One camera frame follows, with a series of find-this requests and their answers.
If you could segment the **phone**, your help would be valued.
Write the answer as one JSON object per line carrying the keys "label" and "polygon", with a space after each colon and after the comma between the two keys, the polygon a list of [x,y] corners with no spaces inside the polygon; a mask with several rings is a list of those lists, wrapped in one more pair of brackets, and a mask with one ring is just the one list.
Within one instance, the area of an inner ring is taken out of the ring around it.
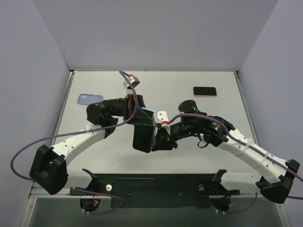
{"label": "phone", "polygon": [[150,125],[144,127],[145,130],[144,134],[145,137],[149,139],[150,147],[152,148],[156,143],[155,141],[156,128],[154,127],[154,122],[153,122],[153,114],[155,113],[155,111],[151,109],[147,109],[145,107],[140,107],[140,110],[142,111],[142,113],[145,114],[146,118],[149,120],[150,123]]}
{"label": "phone", "polygon": [[193,87],[194,96],[210,96],[216,97],[217,91],[215,87]]}

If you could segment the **lilac phone case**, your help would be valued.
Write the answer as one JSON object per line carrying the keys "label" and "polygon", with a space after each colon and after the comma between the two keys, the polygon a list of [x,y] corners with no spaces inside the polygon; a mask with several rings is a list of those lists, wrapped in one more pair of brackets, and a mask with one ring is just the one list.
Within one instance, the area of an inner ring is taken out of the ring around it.
{"label": "lilac phone case", "polygon": [[79,105],[90,105],[93,103],[99,103],[103,101],[102,95],[93,95],[93,94],[80,94],[77,100]]}

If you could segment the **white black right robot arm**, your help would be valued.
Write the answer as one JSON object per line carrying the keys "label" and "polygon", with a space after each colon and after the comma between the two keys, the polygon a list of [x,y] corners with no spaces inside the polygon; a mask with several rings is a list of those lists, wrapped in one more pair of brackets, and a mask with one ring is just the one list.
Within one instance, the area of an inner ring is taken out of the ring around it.
{"label": "white black right robot arm", "polygon": [[225,150],[253,169],[248,173],[218,170],[211,182],[214,192],[256,192],[277,204],[290,198],[293,181],[299,177],[299,162],[264,150],[230,122],[199,111],[194,100],[182,102],[178,110],[179,114],[171,120],[165,111],[153,114],[153,123],[158,128],[153,151],[172,150],[177,147],[178,140],[198,137],[205,145]]}

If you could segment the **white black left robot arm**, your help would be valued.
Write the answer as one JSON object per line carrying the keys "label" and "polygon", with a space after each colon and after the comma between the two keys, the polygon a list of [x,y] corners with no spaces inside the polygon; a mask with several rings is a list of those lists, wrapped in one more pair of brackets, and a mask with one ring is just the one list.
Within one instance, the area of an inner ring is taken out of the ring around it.
{"label": "white black left robot arm", "polygon": [[139,125],[153,132],[154,111],[145,107],[143,97],[128,94],[125,98],[109,99],[88,105],[88,124],[64,141],[51,147],[38,148],[30,169],[30,177],[50,195],[64,187],[79,187],[91,195],[97,190],[96,176],[89,170],[73,172],[68,165],[87,148],[110,136],[122,117],[124,122]]}

